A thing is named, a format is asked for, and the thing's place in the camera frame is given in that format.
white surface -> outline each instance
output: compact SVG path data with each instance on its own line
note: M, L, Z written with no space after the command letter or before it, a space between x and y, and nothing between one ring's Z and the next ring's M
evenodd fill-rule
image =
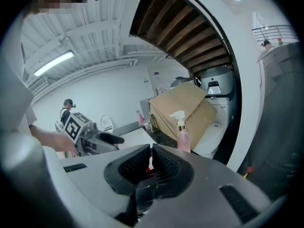
M212 159L229 124L229 99L215 98L207 100L217 110L216 119L206 129L193 151L201 156Z
M124 138L124 143L118 145L120 150L147 143L150 144L150 148L152 148L153 144L156 143L142 128L121 135L121 137ZM150 170L153 169L152 157L150 158L149 168Z
M49 178L54 184L58 198L62 200L67 210L73 211L74 224L80 227L96 228L103 227L105 222L112 222L114 223L112 228L121 227L121 223L115 224L116 220L102 212L79 191L62 168L62 164L52 148L43 146L43 151Z
M108 133L113 133L113 123L107 115L102 115L100 118L100 130L107 131Z
M72 99L81 112L100 129L101 113L112 119L115 128L137 121L135 111L139 101L153 96L146 67L138 66L118 69L87 77L61 88L33 106L37 117L35 124L45 130L54 131L54 122L65 99Z
M256 132L260 109L260 85L257 59L260 54L250 28L242 27L235 14L221 0L199 0L225 31L237 60L242 84L242 115L237 141L227 166L237 171Z

baseball cap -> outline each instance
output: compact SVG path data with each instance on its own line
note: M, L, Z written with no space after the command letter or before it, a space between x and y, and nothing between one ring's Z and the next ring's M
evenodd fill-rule
M269 40L264 40L264 42L262 43L262 46L265 47L268 44L271 45L271 43L269 42Z
M63 105L66 105L67 103L70 103L73 108L76 108L76 105L73 105L73 101L71 99L66 99Z

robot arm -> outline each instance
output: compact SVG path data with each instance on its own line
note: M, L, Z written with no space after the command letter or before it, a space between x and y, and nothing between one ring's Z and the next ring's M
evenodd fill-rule
M171 147L154 144L151 151L146 144L59 160L30 136L2 133L0 141L1 172L33 214L54 227L232 228L270 205L259 188L225 165ZM135 190L151 155L156 190L137 223Z

staircase railing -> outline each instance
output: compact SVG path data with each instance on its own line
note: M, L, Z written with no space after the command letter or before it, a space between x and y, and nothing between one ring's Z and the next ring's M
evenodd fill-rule
M273 39L295 39L298 40L296 32L290 25L273 25L252 30L257 42Z

pink bottle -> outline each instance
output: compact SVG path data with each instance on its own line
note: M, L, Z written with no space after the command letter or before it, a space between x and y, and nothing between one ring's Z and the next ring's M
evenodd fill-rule
M183 121L185 118L184 111L178 111L170 115L179 120L177 122L177 148L186 152L191 152L189 132L186 129L186 124Z
M140 111L136 111L136 115L138 116L138 124L139 125L143 125L144 124L144 118L143 116L141 115L141 112Z

